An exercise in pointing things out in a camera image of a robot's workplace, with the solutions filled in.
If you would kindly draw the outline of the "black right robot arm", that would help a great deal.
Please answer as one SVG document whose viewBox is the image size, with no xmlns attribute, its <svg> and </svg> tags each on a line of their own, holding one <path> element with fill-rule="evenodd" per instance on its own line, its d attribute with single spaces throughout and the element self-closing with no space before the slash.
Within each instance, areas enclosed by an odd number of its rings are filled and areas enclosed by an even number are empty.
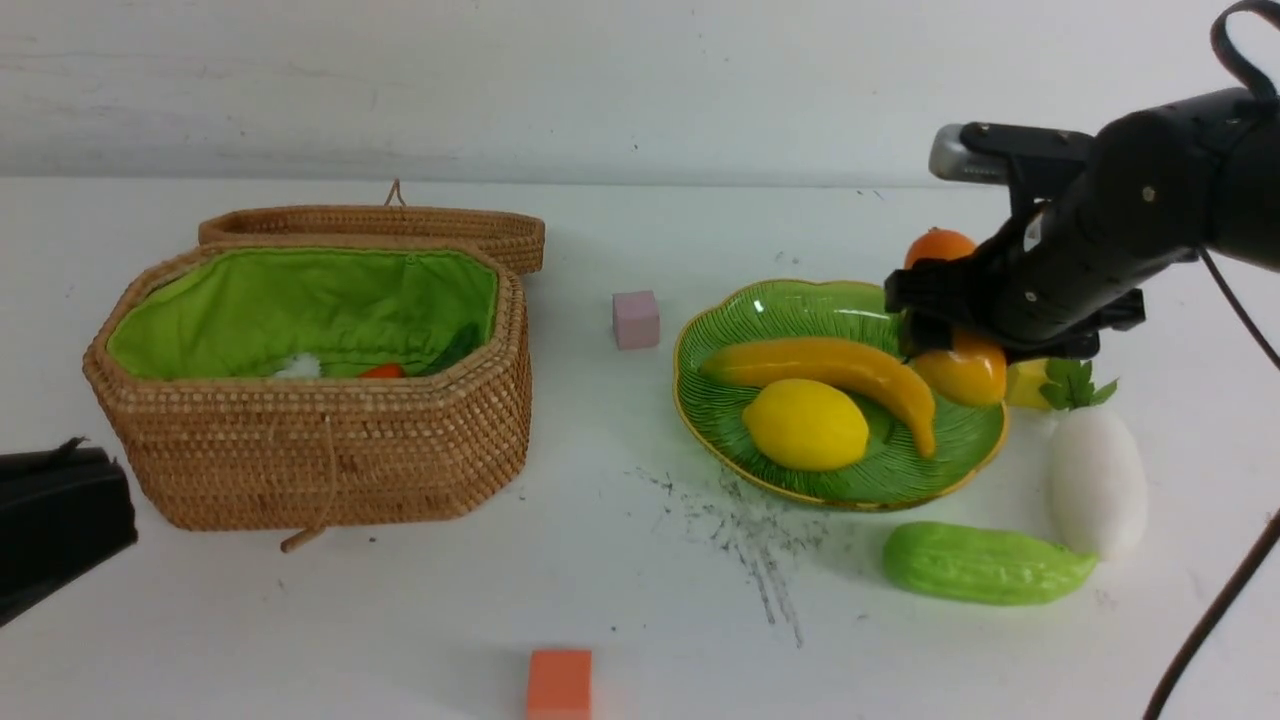
<svg viewBox="0 0 1280 720">
<path fill-rule="evenodd" d="M 1277 269 L 1277 108 L 1225 88 L 1134 111 L 1097 135 L 973 122 L 934 137 L 945 181 L 1007 188 L 973 252 L 884 282 L 908 357 L 986 340 L 1010 363 L 1089 359 L 1146 319 L 1140 286 L 1217 252 Z"/>
</svg>

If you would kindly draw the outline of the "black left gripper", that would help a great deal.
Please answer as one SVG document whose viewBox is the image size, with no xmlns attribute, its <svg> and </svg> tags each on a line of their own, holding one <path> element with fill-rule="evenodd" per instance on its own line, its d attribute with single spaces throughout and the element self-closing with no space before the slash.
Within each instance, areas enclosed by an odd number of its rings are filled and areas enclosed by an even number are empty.
<svg viewBox="0 0 1280 720">
<path fill-rule="evenodd" d="M 1 457 L 1 624 L 136 544 L 125 469 L 73 437 Z"/>
</svg>

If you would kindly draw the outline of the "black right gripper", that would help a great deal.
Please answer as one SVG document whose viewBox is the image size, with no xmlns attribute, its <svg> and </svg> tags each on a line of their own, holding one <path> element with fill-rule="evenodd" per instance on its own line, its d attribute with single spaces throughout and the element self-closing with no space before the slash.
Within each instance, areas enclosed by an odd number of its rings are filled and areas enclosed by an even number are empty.
<svg viewBox="0 0 1280 720">
<path fill-rule="evenodd" d="M 986 255 L 925 258 L 884 281 L 900 351 L 984 345 L 1006 363 L 1091 360 L 1105 331 L 1144 323 L 1139 284 L 1201 245 L 1201 192 L 1178 184 L 1070 184 L 1010 219 Z M 950 322 L 986 322 L 986 336 Z"/>
</svg>

